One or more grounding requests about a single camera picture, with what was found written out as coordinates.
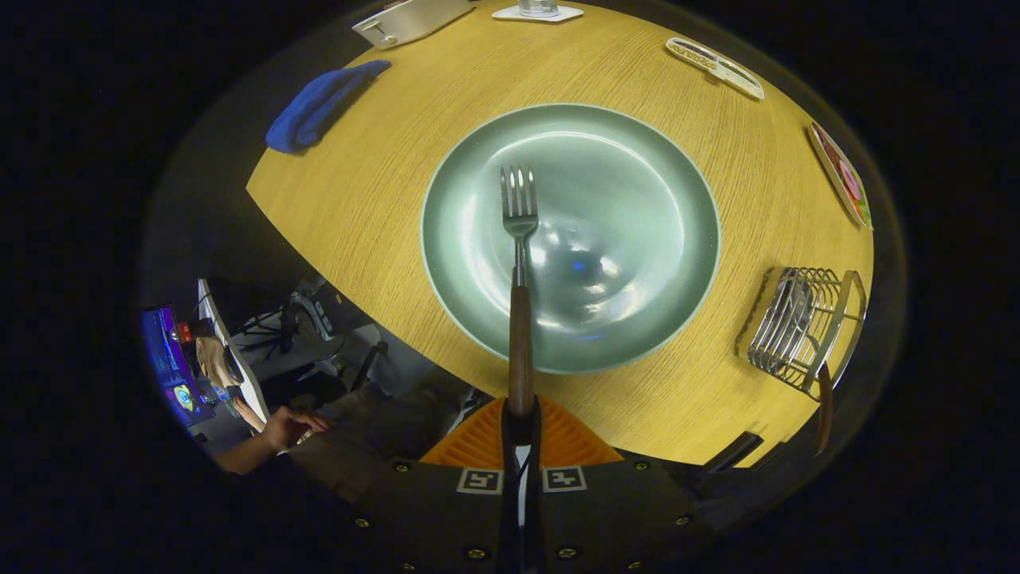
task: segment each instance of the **desk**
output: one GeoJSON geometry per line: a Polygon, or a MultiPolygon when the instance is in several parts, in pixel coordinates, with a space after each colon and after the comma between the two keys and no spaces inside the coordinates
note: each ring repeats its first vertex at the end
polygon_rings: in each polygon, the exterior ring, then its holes
{"type": "Polygon", "coordinates": [[[761,77],[765,99],[755,101],[670,55],[663,45],[677,32],[575,3],[565,4],[584,15],[558,24],[492,19],[510,4],[477,2],[432,36],[355,58],[350,65],[386,58],[393,67],[304,155],[266,150],[249,194],[381,326],[502,396],[506,362],[454,325],[425,277],[418,218],[434,170],[475,126],[526,105],[588,103],[655,126],[715,196],[722,253],[712,291],[652,356],[594,375],[540,374],[537,390],[610,445],[662,459],[704,464],[750,430],[764,442],[738,466],[753,464],[817,408],[733,353],[762,273],[856,269],[870,293],[872,234],[835,197],[805,131],[811,116],[761,77]]]}
{"type": "Polygon", "coordinates": [[[205,278],[198,279],[198,300],[200,302],[198,318],[212,320],[212,328],[219,343],[223,344],[223,349],[226,350],[226,353],[234,354],[234,359],[237,360],[238,369],[241,371],[241,378],[244,379],[241,383],[241,395],[245,398],[245,403],[252,408],[252,411],[255,412],[255,415],[259,419],[262,419],[263,423],[266,422],[269,409],[266,408],[265,400],[262,399],[262,388],[259,387],[258,379],[252,373],[252,368],[248,365],[248,362],[241,357],[240,353],[234,353],[234,350],[231,349],[230,334],[226,332],[226,326],[223,324],[222,318],[219,317],[219,312],[216,311],[216,304],[212,301],[212,296],[209,295],[209,283],[205,278]]]}

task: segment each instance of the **person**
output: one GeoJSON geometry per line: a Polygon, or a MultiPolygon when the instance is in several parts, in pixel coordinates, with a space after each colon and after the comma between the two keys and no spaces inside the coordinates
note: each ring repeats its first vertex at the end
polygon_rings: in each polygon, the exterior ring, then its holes
{"type": "Polygon", "coordinates": [[[259,432],[213,459],[224,471],[241,477],[255,471],[272,474],[293,463],[334,494],[353,503],[391,459],[419,459],[439,442],[471,390],[467,383],[436,368],[400,398],[390,398],[369,383],[317,412],[280,407],[264,425],[243,400],[235,400],[242,418],[259,432]],[[267,465],[270,461],[276,464],[267,465]]]}

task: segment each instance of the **wooden fork handle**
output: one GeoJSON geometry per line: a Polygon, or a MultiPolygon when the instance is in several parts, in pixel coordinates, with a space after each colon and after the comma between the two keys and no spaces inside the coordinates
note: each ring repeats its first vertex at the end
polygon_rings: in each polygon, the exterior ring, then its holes
{"type": "Polygon", "coordinates": [[[510,289],[510,412],[527,418],[534,404],[534,365],[531,362],[531,297],[527,286],[510,289]]]}
{"type": "Polygon", "coordinates": [[[821,390],[821,405],[818,406],[818,434],[815,435],[815,457],[825,451],[828,435],[832,430],[832,376],[828,372],[828,364],[822,363],[818,372],[818,386],[821,390]]]}

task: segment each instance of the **green plate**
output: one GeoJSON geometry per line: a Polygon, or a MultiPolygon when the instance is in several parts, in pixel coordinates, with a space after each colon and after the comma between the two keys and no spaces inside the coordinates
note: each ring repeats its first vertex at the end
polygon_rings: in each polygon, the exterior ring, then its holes
{"type": "Polygon", "coordinates": [[[432,290],[468,336],[506,359],[513,239],[501,165],[530,165],[539,228],[528,240],[534,366],[610,369],[653,353],[705,301],[719,215],[701,171],[655,128],[578,104],[492,119],[447,154],[421,209],[432,290]]]}

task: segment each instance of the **wire rack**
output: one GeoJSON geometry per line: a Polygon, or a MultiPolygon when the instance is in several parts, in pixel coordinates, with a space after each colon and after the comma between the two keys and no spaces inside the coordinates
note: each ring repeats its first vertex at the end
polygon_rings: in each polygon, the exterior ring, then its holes
{"type": "Polygon", "coordinates": [[[843,359],[835,370],[830,369],[833,388],[857,347],[866,311],[864,283],[856,270],[848,270],[840,279],[827,268],[772,269],[738,338],[737,354],[817,402],[820,393],[814,383],[840,330],[848,322],[854,324],[843,359]],[[853,300],[857,305],[851,306],[853,300]],[[849,308],[856,313],[848,313],[849,308]]]}

